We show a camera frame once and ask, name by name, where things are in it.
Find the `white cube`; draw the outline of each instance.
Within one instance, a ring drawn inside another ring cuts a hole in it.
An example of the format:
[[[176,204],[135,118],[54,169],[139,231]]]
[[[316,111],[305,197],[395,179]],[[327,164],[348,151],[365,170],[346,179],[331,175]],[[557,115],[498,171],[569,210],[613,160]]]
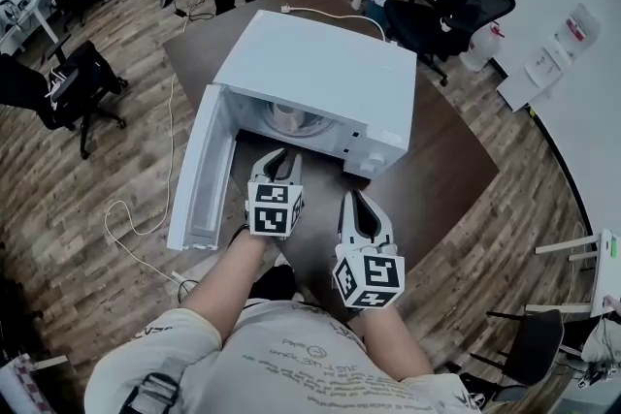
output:
[[[346,307],[386,307],[405,288],[405,262],[400,256],[348,251],[332,274]]]
[[[253,235],[287,238],[302,212],[302,185],[248,182],[248,225]]]

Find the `checkered cloth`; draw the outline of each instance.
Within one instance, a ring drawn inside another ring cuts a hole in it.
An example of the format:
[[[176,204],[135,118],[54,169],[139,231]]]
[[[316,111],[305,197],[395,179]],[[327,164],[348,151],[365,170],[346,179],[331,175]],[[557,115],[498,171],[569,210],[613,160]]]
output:
[[[34,382],[34,366],[23,354],[0,369],[0,394],[16,414],[55,414]]]

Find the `wood plank flooring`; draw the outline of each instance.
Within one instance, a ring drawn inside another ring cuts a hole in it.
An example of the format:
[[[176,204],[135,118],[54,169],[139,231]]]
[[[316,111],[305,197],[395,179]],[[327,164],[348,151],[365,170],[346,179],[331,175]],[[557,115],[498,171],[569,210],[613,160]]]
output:
[[[178,0],[188,10],[196,0]],[[207,0],[197,12],[213,12]],[[104,106],[128,123],[118,130],[96,119],[88,161],[79,154],[79,132],[47,130],[33,112],[0,108],[0,252],[6,274],[24,286],[38,323],[59,366],[67,406],[79,412],[86,381],[107,351],[175,304],[172,283],[138,265],[105,233],[104,215],[124,200],[139,231],[156,226],[164,214],[170,161],[168,98],[172,69],[162,44],[179,34],[183,20],[159,0],[112,0],[74,22],[71,50],[93,41],[114,70],[130,81],[120,97]],[[54,26],[60,33],[60,26]],[[39,69],[49,46],[45,34],[29,42],[20,60]],[[41,68],[49,69],[49,63]],[[511,323],[487,318],[485,310],[518,312],[525,303],[579,301],[592,277],[577,273],[562,256],[533,255],[537,244],[581,235],[580,214],[561,169],[543,135],[525,112],[513,114],[495,91],[500,77],[490,68],[472,75],[454,58],[445,64],[450,84],[442,94],[461,114],[500,169],[483,196],[439,245],[408,274],[399,308],[412,334],[435,366],[450,359],[487,379],[498,371],[468,360],[468,352],[494,357],[507,350]],[[419,68],[434,84],[438,79]],[[173,192],[194,118],[175,87]],[[231,182],[222,239],[239,225],[243,197]],[[146,237],[131,231],[122,207],[110,225],[133,252],[166,273],[183,272],[211,254],[166,249],[169,218]],[[271,261],[274,254],[266,256]],[[557,368],[529,398],[498,412],[547,412],[568,381]]]

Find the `shirt sleeve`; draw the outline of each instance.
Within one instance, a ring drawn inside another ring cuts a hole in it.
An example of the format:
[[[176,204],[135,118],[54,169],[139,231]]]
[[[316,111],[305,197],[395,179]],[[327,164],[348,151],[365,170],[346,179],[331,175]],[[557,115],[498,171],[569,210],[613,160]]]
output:
[[[440,414],[480,412],[457,374],[425,374],[406,378],[403,386],[425,398]]]
[[[210,322],[189,309],[169,310],[97,364],[86,387],[84,410],[119,412],[133,388],[165,361],[190,366],[221,350],[220,333]]]

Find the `open microwave door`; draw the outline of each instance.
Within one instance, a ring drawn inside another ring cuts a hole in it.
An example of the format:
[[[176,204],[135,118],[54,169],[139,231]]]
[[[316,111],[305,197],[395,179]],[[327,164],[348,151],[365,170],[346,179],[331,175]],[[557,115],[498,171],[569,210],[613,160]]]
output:
[[[203,94],[175,194],[168,248],[216,249],[226,186],[239,131],[226,90],[209,84]]]

